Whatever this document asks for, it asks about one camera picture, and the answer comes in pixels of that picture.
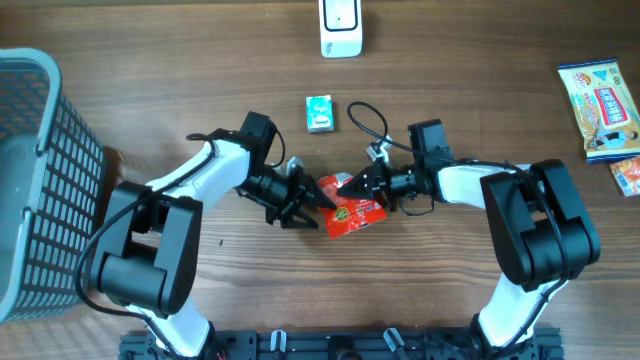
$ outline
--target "wooden tabletop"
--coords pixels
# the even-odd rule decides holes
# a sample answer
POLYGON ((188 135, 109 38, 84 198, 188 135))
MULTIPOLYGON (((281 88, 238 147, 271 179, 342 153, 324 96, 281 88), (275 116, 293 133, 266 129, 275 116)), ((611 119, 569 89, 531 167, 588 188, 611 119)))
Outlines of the wooden tabletop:
MULTIPOLYGON (((640 354, 640 198, 623 198, 606 165, 585 163, 556 71, 618 57, 640 101, 640 3, 613 3, 367 1, 364 51, 353 59, 321 56, 313 2, 4 9, 0 46, 55 57, 63 91, 115 149, 117 173, 133 181, 193 155, 200 145, 186 134, 238 129, 250 110, 271 117, 287 155, 315 177, 355 174, 369 164, 371 140, 346 116, 356 100, 382 111, 400 142, 408 143, 407 125, 440 118, 456 157, 559 158, 602 256, 539 323, 562 329, 568 359, 632 359, 640 354), (305 97, 326 94, 337 129, 310 135, 305 97)), ((279 156, 274 145, 270 159, 279 156)), ((392 159, 412 162, 400 150, 392 159)), ((331 241, 323 228, 269 226, 261 207, 229 193, 203 221, 191 294, 219 330, 465 326, 499 275, 481 210, 437 204, 431 215, 394 213, 331 241)), ((113 359, 119 336, 141 327, 77 306, 2 325, 0 359, 113 359)))

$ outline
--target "red package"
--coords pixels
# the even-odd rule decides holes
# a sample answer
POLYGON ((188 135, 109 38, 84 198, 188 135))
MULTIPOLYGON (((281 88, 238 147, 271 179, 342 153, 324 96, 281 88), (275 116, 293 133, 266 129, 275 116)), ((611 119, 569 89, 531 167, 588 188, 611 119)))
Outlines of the red package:
POLYGON ((338 207, 336 210, 319 208, 324 214, 331 239, 387 218, 387 213, 377 201, 349 199, 337 195, 338 189, 352 178, 350 174, 338 173, 318 180, 322 191, 338 207))

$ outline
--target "plastic crate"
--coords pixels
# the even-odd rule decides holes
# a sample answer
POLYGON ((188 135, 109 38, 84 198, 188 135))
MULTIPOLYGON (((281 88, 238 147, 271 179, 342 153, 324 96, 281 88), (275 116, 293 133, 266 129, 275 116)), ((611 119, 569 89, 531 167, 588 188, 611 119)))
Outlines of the plastic crate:
POLYGON ((73 270, 96 229, 105 173, 102 144, 62 94, 55 61, 0 50, 0 322, 78 302, 73 270))

